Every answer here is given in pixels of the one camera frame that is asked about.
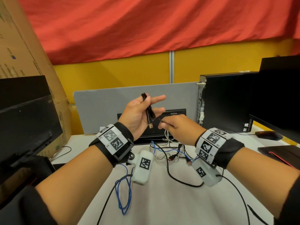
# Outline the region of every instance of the cardboard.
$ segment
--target cardboard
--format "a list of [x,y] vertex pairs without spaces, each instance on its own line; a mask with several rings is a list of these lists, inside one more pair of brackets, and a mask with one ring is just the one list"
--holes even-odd
[[[0,79],[44,75],[63,133],[39,155],[51,158],[71,136],[71,111],[62,84],[17,0],[0,0]],[[0,186],[0,203],[25,179],[30,170],[20,169]]]

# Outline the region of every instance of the black sleeve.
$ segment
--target black sleeve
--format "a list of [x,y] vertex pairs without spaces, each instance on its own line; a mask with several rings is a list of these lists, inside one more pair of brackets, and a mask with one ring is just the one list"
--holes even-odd
[[32,186],[25,187],[0,210],[0,221],[3,225],[57,225],[41,196]]
[[300,224],[300,177],[295,181],[287,196],[275,225]]

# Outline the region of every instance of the gray partition panel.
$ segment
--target gray partition panel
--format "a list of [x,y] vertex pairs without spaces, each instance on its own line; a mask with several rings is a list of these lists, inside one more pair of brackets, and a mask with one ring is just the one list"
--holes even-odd
[[166,100],[153,107],[164,107],[166,110],[185,108],[187,117],[196,121],[196,82],[76,91],[73,95],[84,133],[97,133],[100,126],[116,123],[117,114],[122,113],[126,104],[143,92],[152,97],[165,94]]

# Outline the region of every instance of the black mouse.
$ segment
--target black mouse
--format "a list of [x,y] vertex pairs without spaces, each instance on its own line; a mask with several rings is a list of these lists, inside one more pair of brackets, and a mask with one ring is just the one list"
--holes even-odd
[[267,140],[281,140],[283,136],[275,131],[258,131],[255,132],[255,135],[258,138],[267,139]]

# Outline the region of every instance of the white desk surface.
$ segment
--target white desk surface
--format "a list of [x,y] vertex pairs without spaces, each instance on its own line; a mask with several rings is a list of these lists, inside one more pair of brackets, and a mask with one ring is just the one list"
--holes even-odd
[[[253,126],[252,131],[261,129]],[[76,155],[85,150],[89,143],[95,138],[94,135],[71,136],[66,146],[72,151],[53,163],[66,163]],[[258,147],[287,145],[283,141],[271,141],[258,139],[256,136],[242,136],[235,134],[235,138],[245,144],[246,147],[257,151]],[[146,145],[133,147],[138,152]],[[64,147],[56,157],[66,153],[69,148]],[[187,152],[195,155],[195,147],[186,146]],[[199,185],[201,178],[191,166],[186,164],[184,159],[175,160],[169,163],[170,173],[177,179]],[[126,174],[123,166],[117,165],[107,181],[103,184],[78,225],[96,225],[103,205],[117,179]],[[246,204],[249,204],[255,212],[268,224],[273,224],[273,217],[270,212],[227,170],[224,176],[229,178],[243,195]],[[120,198],[123,205],[128,198],[128,185],[125,181],[120,185]],[[249,211],[252,225],[261,224]],[[171,179],[167,174],[166,163],[152,165],[149,181],[146,185],[132,184],[132,201],[125,216],[118,208],[118,201],[115,192],[112,193],[104,210],[100,224],[136,224],[136,225],[157,225],[157,224],[203,224],[203,225],[243,225],[247,224],[246,210],[243,201],[236,189],[225,179],[213,187],[203,185],[200,188],[193,188]]]

